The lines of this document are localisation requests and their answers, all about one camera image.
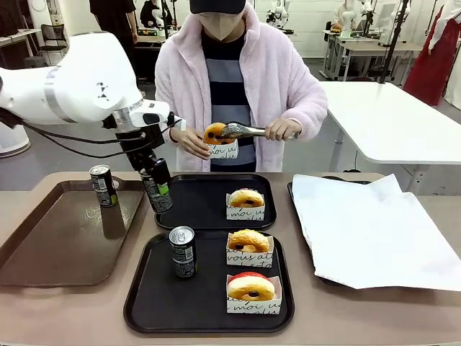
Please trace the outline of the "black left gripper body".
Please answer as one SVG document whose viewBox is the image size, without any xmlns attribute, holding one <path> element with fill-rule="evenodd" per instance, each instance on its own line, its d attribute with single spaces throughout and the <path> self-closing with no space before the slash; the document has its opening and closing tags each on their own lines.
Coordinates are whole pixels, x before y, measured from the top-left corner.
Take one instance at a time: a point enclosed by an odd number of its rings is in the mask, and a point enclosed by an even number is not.
<svg viewBox="0 0 461 346">
<path fill-rule="evenodd" d="M 153 171 L 158 161 L 154 149 L 165 144 L 160 125 L 150 125 L 129 133 L 116 133 L 115 136 L 135 171 Z"/>
</svg>

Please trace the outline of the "person's right hand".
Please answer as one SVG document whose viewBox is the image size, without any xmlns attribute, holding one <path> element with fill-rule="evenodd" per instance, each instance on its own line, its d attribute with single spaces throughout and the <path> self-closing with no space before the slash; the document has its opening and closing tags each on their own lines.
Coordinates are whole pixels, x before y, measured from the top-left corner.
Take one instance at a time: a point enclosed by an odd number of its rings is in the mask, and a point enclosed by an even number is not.
<svg viewBox="0 0 461 346">
<path fill-rule="evenodd" d="M 185 130 L 179 130 L 173 128 L 170 130 L 170 137 L 172 141 L 189 154 L 203 160 L 210 158 L 210 151 L 207 144 L 203 142 L 202 137 L 195 129 L 186 128 Z"/>
</svg>

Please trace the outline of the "person's left hand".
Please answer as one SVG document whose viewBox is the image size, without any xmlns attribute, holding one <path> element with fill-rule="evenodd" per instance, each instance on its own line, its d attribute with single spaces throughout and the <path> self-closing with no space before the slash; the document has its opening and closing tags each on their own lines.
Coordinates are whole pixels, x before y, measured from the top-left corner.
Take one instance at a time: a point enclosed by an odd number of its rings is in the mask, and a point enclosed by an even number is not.
<svg viewBox="0 0 461 346">
<path fill-rule="evenodd" d="M 271 141 L 286 141 L 302 130 L 301 125 L 294 120 L 277 118 L 265 127 L 265 138 Z"/>
</svg>

